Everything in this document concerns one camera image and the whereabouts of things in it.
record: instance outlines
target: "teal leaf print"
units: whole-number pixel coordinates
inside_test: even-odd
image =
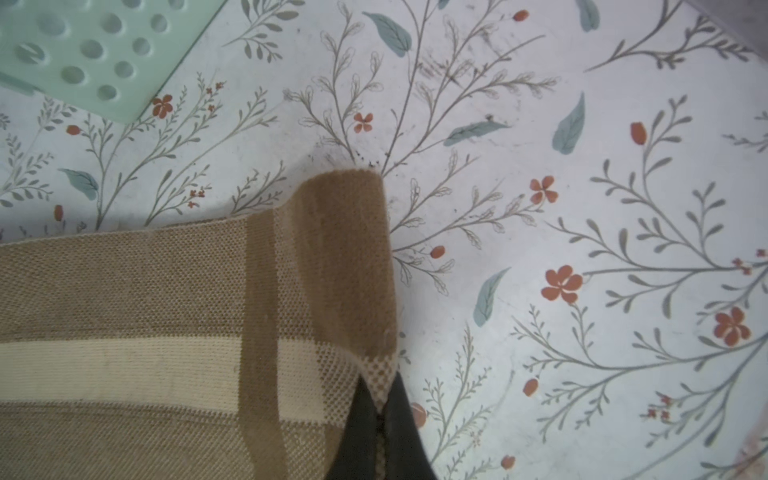
[[[485,325],[485,322],[488,322],[488,319],[491,318],[491,314],[493,313],[493,298],[496,295],[496,288],[498,288],[498,285],[502,281],[504,274],[507,273],[507,270],[509,270],[509,267],[495,275],[491,275],[491,278],[487,279],[482,284],[480,294],[478,295],[478,302],[475,304],[474,317],[477,326]]]
[[[465,125],[454,129],[448,138],[442,142],[446,147],[450,147],[453,144],[457,144],[462,140],[466,140],[470,137],[482,137],[485,134],[489,134],[492,131],[497,131],[499,128],[509,128],[506,125],[497,124],[494,121],[481,121],[476,124]]]
[[[362,14],[373,20],[379,31],[379,37],[386,43],[386,46],[394,51],[398,57],[406,56],[406,52],[411,49],[411,34],[386,15],[367,12]]]
[[[570,154],[576,148],[576,142],[584,130],[584,92],[576,108],[558,125],[552,138],[552,148],[563,155]]]
[[[584,31],[597,30],[600,26],[600,11],[592,0],[576,0],[581,12],[581,29]]]
[[[59,168],[59,171],[66,173],[72,187],[83,192],[89,200],[96,199],[98,183],[96,183],[96,179],[91,174],[82,170],[69,170],[68,168]]]

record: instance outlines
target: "gray object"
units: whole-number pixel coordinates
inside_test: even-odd
[[[768,0],[688,0],[712,22],[768,60]]]

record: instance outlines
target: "floral vinyl flooring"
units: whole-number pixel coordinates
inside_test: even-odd
[[[767,85],[682,2],[229,0],[133,124],[0,93],[0,235],[375,169],[440,478],[768,478]]]

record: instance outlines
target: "woven fabric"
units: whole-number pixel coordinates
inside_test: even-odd
[[[249,217],[13,243],[0,264],[0,478],[323,478],[357,378],[379,407],[394,378],[371,172]]]

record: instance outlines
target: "orange flower print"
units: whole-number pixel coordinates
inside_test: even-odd
[[[174,98],[170,95],[166,95],[161,100],[160,98],[155,98],[152,101],[152,105],[154,105],[154,109],[152,109],[152,114],[155,117],[165,118],[166,115],[174,111],[174,106],[170,104],[170,101]]]
[[[750,329],[741,324],[744,321],[744,312],[738,306],[730,309],[730,315],[723,312],[718,313],[715,316],[715,321],[717,321],[715,336],[719,339],[725,339],[725,344],[728,346],[734,346],[740,339],[746,340],[752,335]]]
[[[528,13],[528,10],[521,10],[521,11],[515,13],[512,16],[512,19],[515,20],[516,22],[522,22],[523,20],[528,18],[529,15],[530,14]]]
[[[547,283],[551,286],[541,289],[541,295],[552,302],[557,300],[560,295],[568,303],[578,300],[578,295],[574,292],[581,288],[584,279],[581,278],[581,275],[574,275],[573,272],[574,269],[570,265],[561,266],[557,272],[548,270]]]
[[[420,429],[424,426],[425,423],[427,423],[428,413],[424,407],[418,403],[411,404],[411,413],[413,414],[413,422],[416,424],[417,429]]]
[[[429,252],[429,256],[437,260],[438,258],[445,255],[445,247],[443,245],[438,245],[437,247],[433,248],[431,252]]]
[[[505,455],[505,457],[502,458],[502,468],[504,470],[509,470],[514,466],[515,466],[515,457],[511,455]]]
[[[544,177],[541,183],[536,179],[531,180],[531,190],[536,192],[531,196],[531,202],[533,202],[534,205],[538,205],[544,200],[544,197],[547,197],[547,201],[550,204],[553,204],[558,199],[558,192],[553,192],[548,189],[553,183],[554,177],[551,175]]]
[[[629,133],[634,143],[638,145],[645,145],[645,142],[648,140],[648,133],[645,131],[645,126],[642,122],[636,121],[630,125]]]
[[[365,118],[362,117],[362,114],[360,112],[357,112],[355,114],[355,121],[359,122],[357,125],[355,125],[355,133],[360,133],[361,130],[365,131],[371,131],[373,130],[373,127],[370,125],[371,121],[373,120],[373,114],[367,114]]]

